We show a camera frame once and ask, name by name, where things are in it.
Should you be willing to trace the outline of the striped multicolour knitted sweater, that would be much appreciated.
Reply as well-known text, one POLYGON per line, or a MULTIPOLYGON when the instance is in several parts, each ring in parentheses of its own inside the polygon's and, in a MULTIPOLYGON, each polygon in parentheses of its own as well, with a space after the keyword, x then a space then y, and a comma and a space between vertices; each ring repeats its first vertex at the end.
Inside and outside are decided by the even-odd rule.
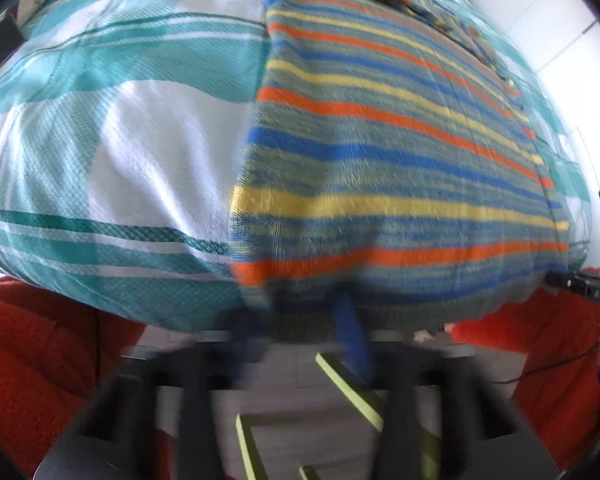
POLYGON ((245 303, 347 289, 377 328, 478 318, 568 266, 566 205, 478 30, 432 0, 265 0, 230 206, 245 303))

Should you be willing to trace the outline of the orange fleece jacket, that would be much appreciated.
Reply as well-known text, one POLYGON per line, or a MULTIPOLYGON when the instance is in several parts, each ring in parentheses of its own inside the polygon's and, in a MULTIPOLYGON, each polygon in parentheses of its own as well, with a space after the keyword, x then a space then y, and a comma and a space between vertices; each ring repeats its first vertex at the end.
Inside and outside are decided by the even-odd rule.
MULTIPOLYGON (((29 479, 145 327, 14 278, 0 278, 0 460, 29 479)), ((526 356, 513 400, 560 469, 600 431, 600 306, 535 292, 480 320, 445 327, 452 341, 526 356)), ((7 476, 0 465, 0 479, 7 476)))

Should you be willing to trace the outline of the teal white plaid blanket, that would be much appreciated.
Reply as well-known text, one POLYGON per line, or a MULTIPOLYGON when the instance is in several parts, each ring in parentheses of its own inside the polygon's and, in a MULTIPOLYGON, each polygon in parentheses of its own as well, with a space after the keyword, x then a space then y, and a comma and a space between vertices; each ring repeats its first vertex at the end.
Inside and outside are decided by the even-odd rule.
MULTIPOLYGON (((467 0, 432 1, 480 32, 519 91, 565 201, 565 270, 579 269, 591 197, 552 104, 467 0)), ((270 50, 265 0, 47 0, 20 32, 0 67, 0 273, 169 330, 216 330, 248 306, 230 206, 270 50)), ((279 339, 332 329, 327 300, 259 310, 279 339)))

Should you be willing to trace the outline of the black smartphone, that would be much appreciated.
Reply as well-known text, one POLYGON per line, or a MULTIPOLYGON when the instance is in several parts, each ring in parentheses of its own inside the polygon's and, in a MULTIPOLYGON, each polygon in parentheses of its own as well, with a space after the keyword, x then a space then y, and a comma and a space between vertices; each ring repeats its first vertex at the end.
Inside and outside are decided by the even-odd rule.
POLYGON ((26 42, 14 17, 5 14, 0 18, 0 67, 26 42))

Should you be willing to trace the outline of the patterned grey white pillow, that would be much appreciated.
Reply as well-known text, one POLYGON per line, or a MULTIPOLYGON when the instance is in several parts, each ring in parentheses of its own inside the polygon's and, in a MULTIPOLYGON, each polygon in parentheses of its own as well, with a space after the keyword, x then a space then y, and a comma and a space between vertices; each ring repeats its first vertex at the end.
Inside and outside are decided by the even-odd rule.
POLYGON ((44 6, 47 0, 18 0, 12 4, 6 13, 14 20, 16 25, 21 28, 32 16, 44 6))

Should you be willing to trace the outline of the lime green frame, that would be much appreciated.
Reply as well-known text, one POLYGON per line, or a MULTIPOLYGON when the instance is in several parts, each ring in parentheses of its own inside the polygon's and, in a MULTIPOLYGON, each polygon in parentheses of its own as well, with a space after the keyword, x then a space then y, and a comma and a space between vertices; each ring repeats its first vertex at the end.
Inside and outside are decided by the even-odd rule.
POLYGON ((335 353, 318 352, 314 363, 325 379, 300 389, 312 394, 309 404, 301 406, 285 393, 270 410, 236 416, 248 479, 289 479, 292 463, 299 479, 361 479, 370 471, 372 439, 384 426, 384 399, 362 389, 335 353))

